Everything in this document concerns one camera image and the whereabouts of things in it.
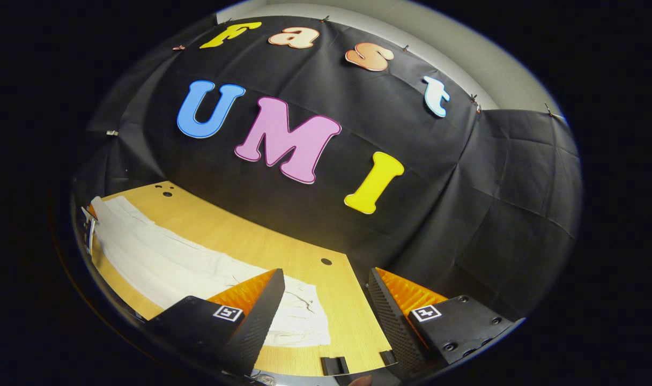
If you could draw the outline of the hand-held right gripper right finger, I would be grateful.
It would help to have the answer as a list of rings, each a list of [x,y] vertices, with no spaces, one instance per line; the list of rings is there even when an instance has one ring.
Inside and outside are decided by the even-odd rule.
[[[368,295],[391,347],[382,357],[398,377],[451,369],[515,328],[468,295],[447,298],[378,267],[368,274]]]

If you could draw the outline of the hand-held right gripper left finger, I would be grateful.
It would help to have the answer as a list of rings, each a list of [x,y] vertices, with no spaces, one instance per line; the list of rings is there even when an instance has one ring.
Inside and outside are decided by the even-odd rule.
[[[197,367],[250,375],[285,290],[273,269],[204,300],[186,296],[146,322],[164,347]]]

